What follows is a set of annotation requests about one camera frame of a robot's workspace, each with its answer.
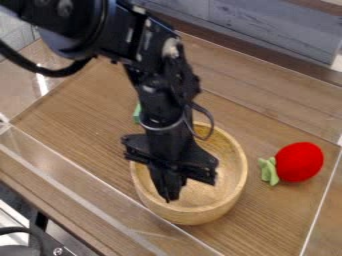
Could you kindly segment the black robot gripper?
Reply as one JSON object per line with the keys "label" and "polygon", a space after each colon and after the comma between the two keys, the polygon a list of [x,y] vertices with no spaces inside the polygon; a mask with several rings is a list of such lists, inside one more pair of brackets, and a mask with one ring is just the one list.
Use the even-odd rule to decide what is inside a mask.
{"label": "black robot gripper", "polygon": [[189,179],[215,184],[219,160],[193,137],[131,134],[122,137],[122,144],[126,159],[149,167],[158,194],[167,202],[179,199]]}

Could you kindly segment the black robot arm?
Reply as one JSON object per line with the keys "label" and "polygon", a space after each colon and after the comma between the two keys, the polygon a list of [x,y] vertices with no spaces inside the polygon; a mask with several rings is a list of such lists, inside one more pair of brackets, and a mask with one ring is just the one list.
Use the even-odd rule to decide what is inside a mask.
{"label": "black robot arm", "polygon": [[122,138],[128,160],[149,167],[161,197],[179,199],[190,179],[213,185],[219,161],[197,142],[193,113],[201,78],[175,29],[128,0],[0,0],[0,9],[39,29],[50,49],[72,64],[39,66],[0,40],[0,55],[32,73],[59,78],[102,56],[122,64],[138,93],[142,134]]}

